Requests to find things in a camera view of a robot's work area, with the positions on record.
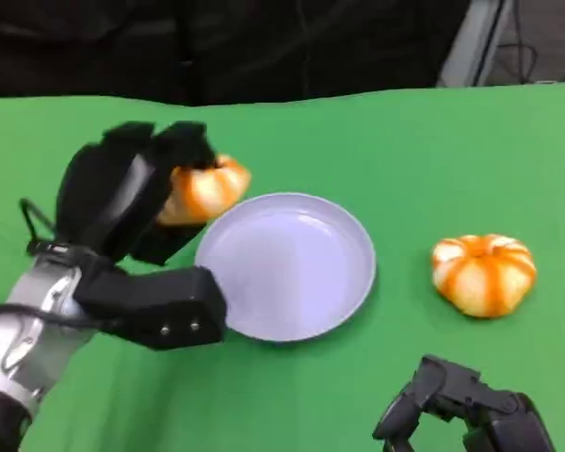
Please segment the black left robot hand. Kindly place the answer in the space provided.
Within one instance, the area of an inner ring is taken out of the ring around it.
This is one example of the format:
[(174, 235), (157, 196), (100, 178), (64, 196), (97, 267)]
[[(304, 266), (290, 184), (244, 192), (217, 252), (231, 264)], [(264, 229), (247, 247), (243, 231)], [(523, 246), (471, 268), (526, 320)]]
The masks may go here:
[(114, 262), (131, 256), (162, 266), (206, 225), (160, 219), (174, 170), (215, 164), (203, 122), (177, 121), (162, 131), (148, 121), (123, 122), (70, 161), (56, 198), (56, 236)]

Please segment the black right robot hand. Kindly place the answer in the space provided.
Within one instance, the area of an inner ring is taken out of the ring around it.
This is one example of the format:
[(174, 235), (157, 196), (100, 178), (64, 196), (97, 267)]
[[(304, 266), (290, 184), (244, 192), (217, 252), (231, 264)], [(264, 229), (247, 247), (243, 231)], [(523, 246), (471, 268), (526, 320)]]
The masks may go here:
[(384, 451), (412, 451), (410, 438), (423, 414), (446, 423), (460, 419), (466, 426), (466, 451), (554, 451), (546, 425), (531, 398), (520, 392), (496, 390), (475, 369), (442, 358), (422, 357), (378, 421), (372, 437)]

